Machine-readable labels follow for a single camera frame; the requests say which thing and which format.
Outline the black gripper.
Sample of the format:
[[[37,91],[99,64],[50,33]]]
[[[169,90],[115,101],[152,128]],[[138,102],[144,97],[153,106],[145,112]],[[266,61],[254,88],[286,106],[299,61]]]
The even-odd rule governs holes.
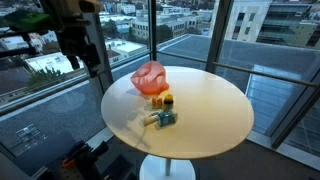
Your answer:
[[[84,29],[65,29],[62,32],[62,53],[68,58],[74,70],[80,68],[77,58],[80,58],[88,67],[89,75],[94,78],[98,75],[100,58],[94,43],[85,41]]]

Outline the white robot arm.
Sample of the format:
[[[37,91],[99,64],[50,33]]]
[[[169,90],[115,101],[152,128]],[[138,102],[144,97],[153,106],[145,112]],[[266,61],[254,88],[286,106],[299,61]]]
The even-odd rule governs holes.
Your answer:
[[[67,57],[74,70],[80,68],[82,60],[94,78],[98,75],[97,66],[101,63],[96,45],[86,40],[86,28],[91,25],[83,15],[97,15],[101,9],[98,0],[39,0],[44,12],[50,15],[61,53]]]

